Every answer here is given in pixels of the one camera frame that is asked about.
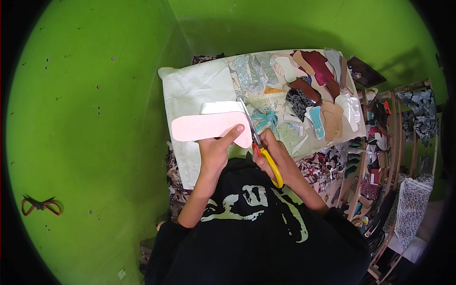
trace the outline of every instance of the hand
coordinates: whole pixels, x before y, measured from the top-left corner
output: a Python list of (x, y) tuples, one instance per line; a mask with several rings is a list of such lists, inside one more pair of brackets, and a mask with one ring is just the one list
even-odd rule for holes
[(219, 176), (223, 168), (228, 163), (228, 147), (234, 142), (237, 137), (244, 131), (244, 125), (238, 124), (234, 126), (224, 137), (220, 139), (204, 139), (199, 140), (201, 154), (201, 174), (209, 174), (210, 176)]
[[(271, 158), (277, 165), (277, 168), (282, 175), (284, 184), (293, 189), (296, 185), (299, 185), (306, 181), (301, 171), (296, 166), (296, 163), (288, 154), (288, 151), (286, 150), (283, 142), (277, 141), (275, 139), (275, 136), (272, 133), (271, 129), (267, 128), (263, 133), (259, 135), (259, 139), (263, 147), (267, 149), (271, 155)], [(274, 181), (276, 181), (275, 175), (264, 156), (258, 156), (258, 153), (254, 151), (253, 161), (261, 168), (261, 170), (266, 172), (271, 179), (274, 179)]]

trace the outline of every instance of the scissor blade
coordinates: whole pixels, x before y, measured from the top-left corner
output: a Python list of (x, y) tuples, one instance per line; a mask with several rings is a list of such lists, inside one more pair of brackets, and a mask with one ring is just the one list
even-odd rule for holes
[(257, 133), (257, 131), (255, 129), (254, 123), (252, 122), (252, 118), (250, 117), (249, 112), (247, 111), (247, 108), (245, 107), (244, 102), (242, 101), (241, 98), (236, 98), (236, 99), (239, 100), (242, 103), (242, 107), (244, 108), (244, 113), (247, 116), (247, 121), (249, 121), (250, 130), (252, 131), (252, 139), (254, 140), (254, 143), (256, 143), (256, 145), (259, 148), (261, 148), (261, 142), (259, 140), (258, 133)]

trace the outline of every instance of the black t-shirt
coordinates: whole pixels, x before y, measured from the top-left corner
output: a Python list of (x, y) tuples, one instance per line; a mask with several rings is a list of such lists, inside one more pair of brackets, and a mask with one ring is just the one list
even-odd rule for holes
[(161, 226), (145, 284), (357, 284), (369, 262), (363, 236), (335, 208), (321, 217), (231, 159), (195, 228)]

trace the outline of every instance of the person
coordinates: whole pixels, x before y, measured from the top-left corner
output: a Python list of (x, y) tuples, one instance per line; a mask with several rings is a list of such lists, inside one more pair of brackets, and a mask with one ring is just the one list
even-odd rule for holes
[(357, 284), (370, 250), (358, 229), (328, 208), (284, 144), (259, 137), (286, 186), (256, 152), (228, 160), (239, 124), (200, 140), (201, 171), (177, 223), (163, 223), (145, 284)]

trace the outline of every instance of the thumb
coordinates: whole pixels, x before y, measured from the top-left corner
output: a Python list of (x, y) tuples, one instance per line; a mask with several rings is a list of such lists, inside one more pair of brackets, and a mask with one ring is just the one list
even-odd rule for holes
[(232, 144), (234, 140), (237, 139), (243, 131), (243, 124), (238, 124), (234, 126), (224, 137), (218, 140), (219, 144), (222, 145), (224, 148), (228, 149), (230, 144)]
[(265, 171), (266, 174), (271, 179), (274, 179), (274, 181), (276, 181), (275, 174), (274, 174), (274, 172), (272, 172), (272, 168), (271, 168), (271, 166), (269, 166), (269, 163), (268, 163), (268, 160), (266, 159), (266, 157), (264, 157), (264, 156), (258, 157), (258, 159), (256, 160), (256, 164), (258, 165), (259, 168), (261, 168), (261, 170)]

